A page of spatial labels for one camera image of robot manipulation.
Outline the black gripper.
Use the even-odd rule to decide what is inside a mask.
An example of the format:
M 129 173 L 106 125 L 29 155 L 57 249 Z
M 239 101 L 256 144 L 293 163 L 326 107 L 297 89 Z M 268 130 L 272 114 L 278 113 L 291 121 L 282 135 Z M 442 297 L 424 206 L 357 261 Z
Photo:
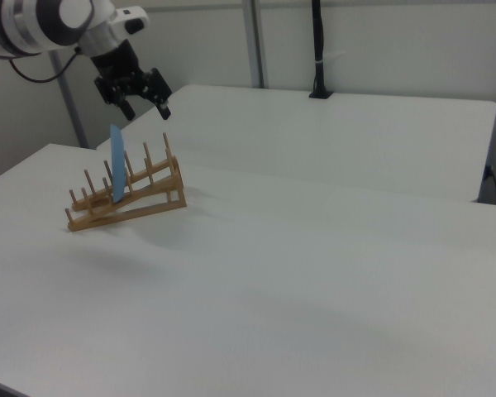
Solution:
M 171 116 L 169 97 L 172 90 L 157 68 L 143 70 L 129 40 L 124 40 L 116 49 L 91 59 L 98 70 L 94 80 L 103 101 L 119 104 L 127 121 L 136 113 L 125 99 L 128 95 L 141 96 L 152 102 L 163 120 Z

